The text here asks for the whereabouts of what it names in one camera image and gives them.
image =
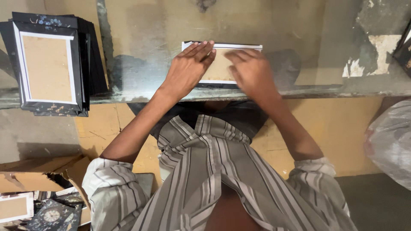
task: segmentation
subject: person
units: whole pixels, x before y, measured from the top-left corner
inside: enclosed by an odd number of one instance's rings
[[[253,101],[208,114],[178,103],[215,59],[213,45],[178,54],[151,100],[130,104],[136,117],[91,161],[82,186],[92,230],[356,230],[333,165],[282,100],[262,53],[225,54]],[[295,160],[287,180],[250,147],[268,117]],[[163,180],[151,198],[132,173],[149,134],[161,149]]]

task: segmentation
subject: white plastic bag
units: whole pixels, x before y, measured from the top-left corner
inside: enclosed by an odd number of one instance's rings
[[[384,173],[411,190],[411,100],[386,110],[365,135],[365,154]]]

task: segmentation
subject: shirt sleeve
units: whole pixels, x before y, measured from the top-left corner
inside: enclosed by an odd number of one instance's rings
[[[137,182],[133,165],[96,158],[90,162],[82,187],[91,204],[92,230],[130,230],[149,196]]]
[[[330,227],[352,223],[349,210],[338,182],[334,166],[326,157],[295,161],[287,182]]]

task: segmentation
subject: table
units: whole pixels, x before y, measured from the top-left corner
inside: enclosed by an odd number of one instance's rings
[[[390,56],[410,0],[96,0],[96,10],[110,92],[92,104],[147,102],[181,42],[205,39],[262,44],[287,99],[411,95]],[[195,88],[183,101],[246,98]],[[18,88],[0,87],[0,109],[17,107]]]

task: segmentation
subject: striped shirt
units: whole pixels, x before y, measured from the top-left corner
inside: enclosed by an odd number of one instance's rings
[[[157,144],[163,185],[151,198],[132,164],[101,158],[90,163],[82,186],[94,231],[204,230],[222,182],[264,230],[356,230],[325,157],[296,161],[284,180],[246,135],[207,115],[198,117],[195,129],[174,117]]]

